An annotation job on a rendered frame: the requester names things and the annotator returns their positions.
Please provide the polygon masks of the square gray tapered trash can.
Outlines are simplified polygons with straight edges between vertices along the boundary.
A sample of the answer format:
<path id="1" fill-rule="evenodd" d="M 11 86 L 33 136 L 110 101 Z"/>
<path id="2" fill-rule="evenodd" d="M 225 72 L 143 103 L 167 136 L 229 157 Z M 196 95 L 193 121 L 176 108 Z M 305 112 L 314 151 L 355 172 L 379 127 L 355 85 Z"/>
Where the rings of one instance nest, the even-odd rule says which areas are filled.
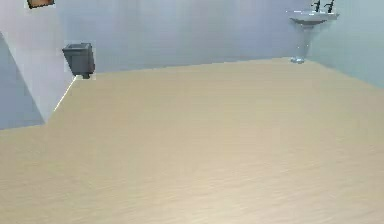
<path id="1" fill-rule="evenodd" d="M 72 43 L 67 44 L 62 51 L 72 74 L 89 79 L 95 70 L 92 45 L 90 43 Z"/>

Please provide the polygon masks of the white pedestal sink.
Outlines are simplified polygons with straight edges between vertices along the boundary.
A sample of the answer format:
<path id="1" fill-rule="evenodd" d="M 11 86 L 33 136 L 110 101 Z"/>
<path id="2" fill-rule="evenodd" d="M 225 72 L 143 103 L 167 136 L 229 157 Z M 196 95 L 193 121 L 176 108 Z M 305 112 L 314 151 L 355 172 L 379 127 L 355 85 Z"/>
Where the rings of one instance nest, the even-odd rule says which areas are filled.
<path id="1" fill-rule="evenodd" d="M 288 18 L 300 29 L 302 36 L 296 47 L 297 54 L 291 57 L 291 62 L 296 64 L 305 62 L 314 28 L 322 23 L 335 21 L 340 16 L 339 13 L 314 10 L 293 10 L 287 11 L 287 14 Z"/>

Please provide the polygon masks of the orange framed wall picture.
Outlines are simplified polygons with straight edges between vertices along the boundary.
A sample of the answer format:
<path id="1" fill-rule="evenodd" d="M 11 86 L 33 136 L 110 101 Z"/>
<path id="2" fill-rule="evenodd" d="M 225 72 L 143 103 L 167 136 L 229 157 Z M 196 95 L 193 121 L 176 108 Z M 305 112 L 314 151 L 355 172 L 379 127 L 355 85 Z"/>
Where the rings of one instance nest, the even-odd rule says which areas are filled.
<path id="1" fill-rule="evenodd" d="M 45 7 L 55 4 L 55 0 L 27 0 L 30 9 Z"/>

